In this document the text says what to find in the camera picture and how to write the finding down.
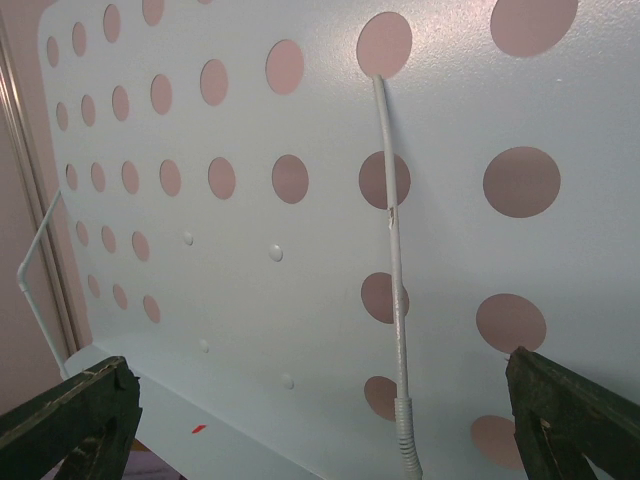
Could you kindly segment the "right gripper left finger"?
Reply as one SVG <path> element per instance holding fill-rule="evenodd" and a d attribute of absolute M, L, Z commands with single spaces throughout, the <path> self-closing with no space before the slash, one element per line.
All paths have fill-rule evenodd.
<path fill-rule="evenodd" d="M 139 378 L 109 357 L 1 416 L 1 477 L 120 479 L 141 415 Z"/>

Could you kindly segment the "light blue music stand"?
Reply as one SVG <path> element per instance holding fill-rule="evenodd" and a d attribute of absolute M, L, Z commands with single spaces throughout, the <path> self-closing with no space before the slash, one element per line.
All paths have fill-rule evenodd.
<path fill-rule="evenodd" d="M 58 1 L 38 54 L 91 343 L 190 479 L 400 479 L 385 90 L 428 479 L 521 479 L 518 345 L 639 398 L 635 1 Z"/>

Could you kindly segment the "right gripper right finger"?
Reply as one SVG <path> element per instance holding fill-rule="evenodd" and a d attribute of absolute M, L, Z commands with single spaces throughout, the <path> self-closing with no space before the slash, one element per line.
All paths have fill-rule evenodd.
<path fill-rule="evenodd" d="M 639 477 L 639 406 L 599 384 L 517 348 L 506 368 L 514 438 L 530 479 Z"/>

